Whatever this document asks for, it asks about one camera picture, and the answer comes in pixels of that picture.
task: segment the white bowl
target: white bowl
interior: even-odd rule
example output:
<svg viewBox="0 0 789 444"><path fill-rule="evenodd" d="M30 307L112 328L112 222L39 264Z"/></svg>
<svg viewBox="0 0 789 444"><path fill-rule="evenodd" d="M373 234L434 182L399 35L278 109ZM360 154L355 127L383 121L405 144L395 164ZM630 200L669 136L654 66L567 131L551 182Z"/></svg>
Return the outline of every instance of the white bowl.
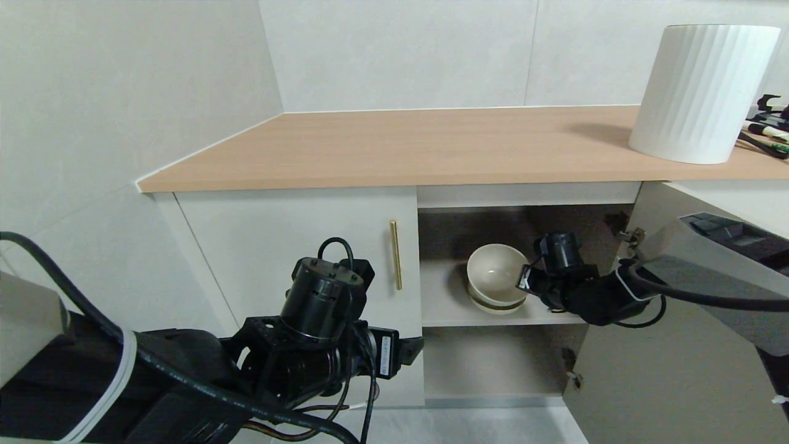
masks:
<svg viewBox="0 0 789 444"><path fill-rule="evenodd" d="M486 306L482 305L480 303L480 301L474 299L474 296L472 296L470 294L469 294L469 299L471 299L471 303L474 304L474 306L476 308L479 308L480 310L484 311L485 313L498 314L498 315L510 314L510 313L514 313L514 312L518 311L521 307L523 307L523 302L525 301L525 299L524 299L523 301L521 301L521 303L519 303L514 308L504 308L504 307L492 308L491 306L486 307Z"/></svg>
<svg viewBox="0 0 789 444"><path fill-rule="evenodd" d="M466 273L469 277L469 295L475 305L488 308L488 313L511 313L526 300L526 293L515 285L521 269L528 261L520 251L501 243L491 243L477 248L471 254Z"/></svg>

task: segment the open cabinet door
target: open cabinet door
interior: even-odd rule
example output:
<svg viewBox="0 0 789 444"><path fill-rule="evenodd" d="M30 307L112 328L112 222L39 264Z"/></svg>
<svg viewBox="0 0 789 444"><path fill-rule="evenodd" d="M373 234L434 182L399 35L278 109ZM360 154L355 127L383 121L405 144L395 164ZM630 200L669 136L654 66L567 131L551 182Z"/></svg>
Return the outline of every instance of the open cabinet door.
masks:
<svg viewBox="0 0 789 444"><path fill-rule="evenodd" d="M645 183L628 229L649 235L700 211L759 224L691 194ZM656 302L628 322L650 319ZM646 329L589 328L573 369L578 384L571 380L564 392L589 443L789 442L787 417L771 402L776 391L756 348L700 307L667 303L664 318Z"/></svg>

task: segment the gold door handle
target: gold door handle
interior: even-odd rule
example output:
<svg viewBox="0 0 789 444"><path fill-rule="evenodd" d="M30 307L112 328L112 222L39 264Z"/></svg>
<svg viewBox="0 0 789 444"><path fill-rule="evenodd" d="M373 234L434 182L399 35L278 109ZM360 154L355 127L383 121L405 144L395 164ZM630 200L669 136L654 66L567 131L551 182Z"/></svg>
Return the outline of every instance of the gold door handle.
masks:
<svg viewBox="0 0 789 444"><path fill-rule="evenodd" d="M400 266L400 242L397 238L397 220L389 221L389 231L392 236L392 256L394 256L394 285L402 290L402 268Z"/></svg>

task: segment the cabinet door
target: cabinet door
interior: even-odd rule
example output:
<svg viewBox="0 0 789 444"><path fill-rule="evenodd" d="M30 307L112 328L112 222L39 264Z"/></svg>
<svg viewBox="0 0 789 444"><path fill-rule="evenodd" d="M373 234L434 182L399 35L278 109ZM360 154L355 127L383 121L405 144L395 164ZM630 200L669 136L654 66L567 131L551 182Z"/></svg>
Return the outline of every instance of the cabinet door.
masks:
<svg viewBox="0 0 789 444"><path fill-rule="evenodd" d="M189 226L239 324L276 315L290 288L296 261L316 256L332 236L346 239L353 255L370 261L376 277L363 319L421 335L417 195L412 187L179 193ZM402 290L395 286L390 221L397 220ZM324 258L345 257L340 245ZM376 405L424 404L422 358L380 381ZM355 378L349 403L364 401L367 378Z"/></svg>
<svg viewBox="0 0 789 444"><path fill-rule="evenodd" d="M628 229L649 235L700 211L732 216L691 194L645 183ZM574 367L581 387L571 381L564 393L589 442L785 443L787 418L771 403L775 390L756 348L699 306L667 302L664 318L646 329L589 327ZM654 316L659 304L650 305L628 322Z"/></svg>

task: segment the label sticker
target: label sticker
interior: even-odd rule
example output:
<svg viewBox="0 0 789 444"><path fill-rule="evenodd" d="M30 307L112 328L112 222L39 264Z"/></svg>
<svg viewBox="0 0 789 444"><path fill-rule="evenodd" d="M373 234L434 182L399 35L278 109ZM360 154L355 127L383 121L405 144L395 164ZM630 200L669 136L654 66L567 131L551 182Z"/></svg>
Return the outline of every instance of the label sticker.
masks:
<svg viewBox="0 0 789 444"><path fill-rule="evenodd" d="M385 336L381 338L381 364L378 373L382 376L389 376L389 356L392 353L392 338Z"/></svg>

